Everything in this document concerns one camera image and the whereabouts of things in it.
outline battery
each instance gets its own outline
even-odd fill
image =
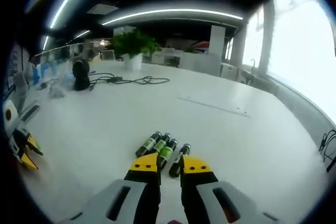
[[[177,146],[177,140],[172,138],[167,143],[167,146],[160,151],[160,157],[159,157],[159,162],[158,162],[159,170],[162,170],[164,166],[167,164],[169,158],[174,153],[176,146]]]
[[[166,144],[169,142],[171,136],[169,133],[165,133],[163,136],[161,136],[160,140],[157,142],[157,144],[152,148],[149,153],[160,153],[160,151],[165,148]]]
[[[137,157],[144,156],[149,153],[149,151],[157,144],[162,134],[157,131],[146,142],[136,151],[135,155]]]
[[[182,162],[182,155],[189,155],[190,153],[190,145],[184,144],[183,147],[180,149],[180,153],[178,157],[175,159],[172,167],[169,170],[169,175],[171,177],[177,178],[180,175],[180,167]]]

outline potted plant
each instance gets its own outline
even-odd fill
[[[187,47],[184,52],[191,52],[191,53],[196,53],[196,50],[193,47]]]
[[[124,58],[125,67],[128,70],[139,70],[141,68],[143,54],[152,55],[160,49],[160,45],[139,29],[129,33],[122,33],[112,38],[114,53]]]

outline blue object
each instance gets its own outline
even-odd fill
[[[44,78],[44,73],[48,68],[49,68],[49,64],[47,63],[41,64],[41,78],[42,79]]]
[[[51,62],[50,67],[52,75],[55,76],[57,74],[57,62],[55,60]]]
[[[40,76],[38,75],[37,68],[33,69],[33,85],[38,84]]]

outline led strip light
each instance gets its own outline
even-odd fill
[[[50,25],[50,28],[53,29],[58,18],[59,18],[59,15],[61,14],[61,12],[63,11],[64,7],[66,6],[66,4],[69,2],[69,0],[64,0],[63,3],[61,4],[60,8],[57,10],[57,13],[55,14],[52,22],[51,22],[51,25]],[[46,37],[45,41],[44,41],[44,44],[43,44],[43,50],[46,49],[46,46],[47,46],[47,43],[48,43],[48,40],[49,40],[49,36]]]
[[[119,20],[123,20],[126,18],[131,18],[131,17],[136,17],[136,16],[141,16],[141,15],[146,15],[146,14],[152,14],[152,13],[167,13],[167,12],[194,12],[194,13],[209,13],[209,14],[214,14],[214,15],[221,15],[221,16],[225,16],[225,17],[230,17],[230,18],[235,18],[235,19],[240,19],[242,20],[242,17],[238,17],[232,14],[227,14],[227,13],[221,13],[221,12],[215,12],[213,10],[201,10],[201,9],[162,9],[162,10],[149,10],[147,12],[141,12],[141,13],[135,13],[135,14],[131,14],[131,15],[126,15],[120,18],[116,18],[116,19],[112,19],[110,21],[107,21],[105,23],[103,23],[103,26],[109,25],[111,23],[117,22]],[[89,33],[90,31],[84,31],[82,33],[80,33],[79,35],[77,35],[74,39],[77,39],[87,33]]]

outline green battery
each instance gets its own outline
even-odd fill
[[[157,142],[157,144],[153,147],[153,149],[149,152],[152,153],[160,153],[160,151],[165,148],[166,144],[169,142],[171,136],[169,133],[165,133],[160,140]]]
[[[162,134],[157,131],[147,141],[136,151],[135,155],[137,157],[144,156],[149,153],[149,151],[157,144]]]
[[[167,146],[160,151],[160,157],[158,163],[159,170],[162,170],[164,166],[167,164],[169,158],[174,153],[176,146],[177,146],[177,140],[173,138],[167,143]]]

